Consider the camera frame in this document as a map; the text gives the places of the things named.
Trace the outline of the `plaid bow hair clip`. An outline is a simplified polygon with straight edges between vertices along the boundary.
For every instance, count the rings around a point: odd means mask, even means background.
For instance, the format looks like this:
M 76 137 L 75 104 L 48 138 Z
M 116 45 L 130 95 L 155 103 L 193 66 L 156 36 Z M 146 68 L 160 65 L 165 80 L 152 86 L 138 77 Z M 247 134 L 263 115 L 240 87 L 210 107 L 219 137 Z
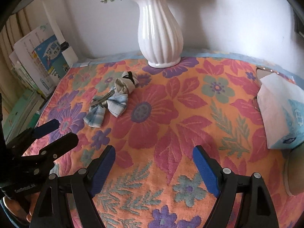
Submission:
M 131 71 L 123 72 L 121 77 L 115 79 L 114 86 L 104 96 L 94 96 L 84 122 L 93 128 L 100 128 L 103 124 L 106 111 L 114 117 L 120 117 L 127 108 L 128 97 L 137 85 L 138 77 Z

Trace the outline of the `gold cylinder container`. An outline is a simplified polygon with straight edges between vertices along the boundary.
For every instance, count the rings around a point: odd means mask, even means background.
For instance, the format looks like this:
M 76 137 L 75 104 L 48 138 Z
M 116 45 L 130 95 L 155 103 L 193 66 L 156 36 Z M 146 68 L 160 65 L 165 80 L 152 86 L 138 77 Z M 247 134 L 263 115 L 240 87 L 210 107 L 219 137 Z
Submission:
M 304 163 L 303 143 L 291 150 L 284 166 L 284 186 L 289 196 L 297 196 L 303 193 L 304 186 Z

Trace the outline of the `floral orange table cloth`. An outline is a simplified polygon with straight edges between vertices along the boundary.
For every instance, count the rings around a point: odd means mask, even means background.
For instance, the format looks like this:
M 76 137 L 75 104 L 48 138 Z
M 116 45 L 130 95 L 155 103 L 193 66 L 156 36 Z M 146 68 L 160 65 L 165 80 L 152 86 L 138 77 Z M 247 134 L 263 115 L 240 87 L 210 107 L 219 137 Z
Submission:
M 100 128 L 84 122 L 94 96 L 109 92 L 115 79 L 132 71 L 139 84 L 120 117 L 105 114 Z M 280 227 L 293 227 L 303 212 L 303 195 L 284 188 L 285 153 L 269 150 L 261 114 L 256 67 L 232 59 L 185 57 L 180 64 L 151 68 L 145 60 L 84 64 L 58 85 L 40 123 L 60 127 L 36 141 L 38 151 L 69 132 L 78 146 L 56 161 L 54 172 L 73 174 L 99 157 L 105 146 L 116 160 L 94 203 L 106 227 L 202 227 L 215 203 L 193 162 L 201 145 L 236 174 L 260 172 Z

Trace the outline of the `white ribbed vase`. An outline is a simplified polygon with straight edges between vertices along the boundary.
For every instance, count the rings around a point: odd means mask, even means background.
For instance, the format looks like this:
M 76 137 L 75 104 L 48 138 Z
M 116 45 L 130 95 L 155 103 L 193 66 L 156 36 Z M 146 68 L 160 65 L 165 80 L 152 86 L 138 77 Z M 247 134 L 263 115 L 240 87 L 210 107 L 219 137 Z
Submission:
M 167 0 L 133 0 L 139 6 L 138 44 L 149 66 L 168 68 L 181 60 L 183 36 Z

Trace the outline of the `tissue pack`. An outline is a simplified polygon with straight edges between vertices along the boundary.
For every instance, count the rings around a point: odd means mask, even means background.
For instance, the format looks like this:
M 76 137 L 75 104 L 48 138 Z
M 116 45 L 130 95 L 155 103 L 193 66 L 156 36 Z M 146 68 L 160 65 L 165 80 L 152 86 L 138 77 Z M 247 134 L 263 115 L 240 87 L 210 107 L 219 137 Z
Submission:
M 268 149 L 303 143 L 303 89 L 276 73 L 260 79 L 257 95 Z

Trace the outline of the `books stack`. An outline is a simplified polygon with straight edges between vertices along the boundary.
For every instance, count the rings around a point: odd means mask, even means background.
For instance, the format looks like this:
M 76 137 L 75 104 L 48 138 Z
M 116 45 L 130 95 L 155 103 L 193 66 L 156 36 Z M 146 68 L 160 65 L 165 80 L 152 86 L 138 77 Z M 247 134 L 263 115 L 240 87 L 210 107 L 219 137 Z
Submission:
M 29 127 L 42 101 L 78 61 L 65 40 L 53 11 L 42 2 L 47 23 L 31 30 L 25 9 L 8 17 L 1 29 L 1 54 L 17 84 L 25 89 L 3 125 L 6 142 Z

